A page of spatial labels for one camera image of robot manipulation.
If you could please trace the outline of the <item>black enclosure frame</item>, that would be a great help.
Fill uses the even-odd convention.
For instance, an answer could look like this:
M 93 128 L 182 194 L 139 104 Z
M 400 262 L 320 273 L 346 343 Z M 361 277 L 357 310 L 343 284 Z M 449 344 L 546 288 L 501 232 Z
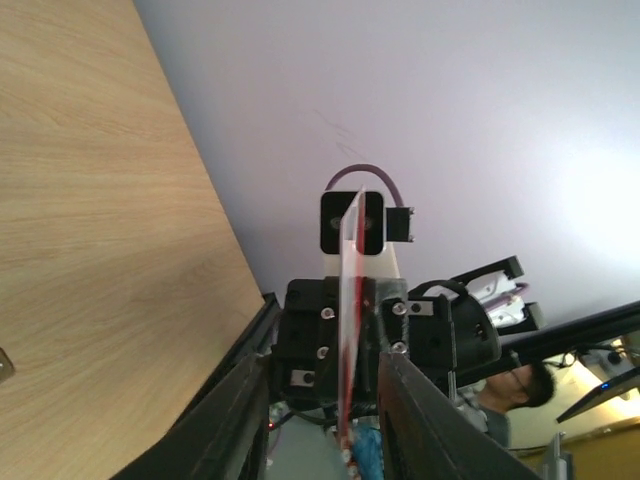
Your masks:
M 537 332 L 527 331 L 517 333 L 517 339 L 513 341 L 502 342 L 499 338 L 501 344 L 501 355 L 496 361 L 482 367 L 476 367 L 472 370 L 456 374 L 456 385 L 449 393 L 443 393 L 440 389 L 439 390 L 447 396 L 454 405 L 453 396 L 459 387 L 505 371 L 520 363 L 528 364 L 560 353 L 599 348 L 605 340 L 633 332 L 637 330 L 638 327 L 639 306 L 637 303 L 631 303 L 554 328 L 546 328 Z M 269 358 L 268 387 L 270 380 L 269 367 L 271 353 L 268 355 L 262 355 Z M 200 404 L 200 402 L 231 372 L 236 365 L 238 365 L 246 356 L 251 354 L 261 355 L 257 352 L 247 350 L 243 343 L 236 344 L 231 353 L 224 359 L 223 364 L 218 367 L 213 376 L 206 381 L 204 386 L 172 428 L 177 426 L 179 422 L 191 413 L 191 411 Z M 283 401 L 271 401 L 269 388 L 269 408 L 273 404 L 279 402 Z M 312 418 L 314 409 L 299 412 L 288 404 L 287 406 L 289 407 L 290 412 L 295 416 L 304 419 Z M 334 406 L 324 407 L 331 408 L 333 413 L 329 417 L 318 418 L 317 424 L 320 426 L 337 427 L 338 409 Z M 355 407 L 354 411 L 350 413 L 350 422 L 359 416 L 363 408 L 373 408 L 379 414 L 378 392 L 375 403 L 358 405 Z

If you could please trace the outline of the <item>dark monitor screen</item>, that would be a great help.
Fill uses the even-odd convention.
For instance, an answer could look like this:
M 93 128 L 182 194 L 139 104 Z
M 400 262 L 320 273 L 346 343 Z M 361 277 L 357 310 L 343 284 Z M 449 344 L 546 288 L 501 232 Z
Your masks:
M 575 416 L 581 415 L 593 408 L 600 406 L 609 400 L 626 394 L 630 390 L 639 388 L 639 368 L 617 375 L 612 379 L 594 387 L 583 398 L 569 407 L 565 412 L 556 418 L 558 424 L 563 423 Z

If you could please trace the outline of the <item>person with black hair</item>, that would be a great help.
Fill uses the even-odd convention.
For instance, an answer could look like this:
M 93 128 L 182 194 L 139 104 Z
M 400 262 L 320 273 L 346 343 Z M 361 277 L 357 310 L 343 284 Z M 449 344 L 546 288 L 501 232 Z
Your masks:
M 504 449 L 510 448 L 508 413 L 538 408 L 551 401 L 556 382 L 544 362 L 534 362 L 488 377 L 480 390 L 457 392 L 456 408 L 480 432 Z

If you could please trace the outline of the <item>red credit card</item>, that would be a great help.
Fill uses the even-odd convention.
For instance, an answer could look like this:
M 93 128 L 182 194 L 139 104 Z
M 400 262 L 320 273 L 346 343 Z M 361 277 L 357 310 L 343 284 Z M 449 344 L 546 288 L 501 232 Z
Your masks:
M 349 479 L 359 479 L 349 416 L 359 348 L 366 193 L 355 193 L 340 223 L 337 440 Z

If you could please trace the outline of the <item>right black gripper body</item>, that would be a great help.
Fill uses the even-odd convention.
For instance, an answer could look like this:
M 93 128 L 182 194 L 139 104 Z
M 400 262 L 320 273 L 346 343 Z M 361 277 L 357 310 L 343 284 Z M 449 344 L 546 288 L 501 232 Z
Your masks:
M 272 347 L 272 402 L 303 412 L 338 409 L 339 279 L 295 279 L 287 287 Z M 398 353 L 442 392 L 447 377 L 497 360 L 501 346 L 485 308 L 456 280 L 413 289 L 402 279 L 364 278 L 352 406 L 373 404 L 379 357 Z

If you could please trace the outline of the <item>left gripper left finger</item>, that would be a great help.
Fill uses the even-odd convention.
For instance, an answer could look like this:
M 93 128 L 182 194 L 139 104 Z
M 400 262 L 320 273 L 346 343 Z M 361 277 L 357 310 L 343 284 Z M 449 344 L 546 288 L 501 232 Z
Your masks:
M 116 473 L 120 480 L 263 479 L 269 358 L 246 356 L 156 444 Z

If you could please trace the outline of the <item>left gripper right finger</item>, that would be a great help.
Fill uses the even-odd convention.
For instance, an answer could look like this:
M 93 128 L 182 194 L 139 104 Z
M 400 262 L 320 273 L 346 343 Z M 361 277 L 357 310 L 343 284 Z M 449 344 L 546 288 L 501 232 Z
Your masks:
M 469 423 L 402 354 L 382 353 L 379 357 L 378 409 L 386 479 L 538 477 Z

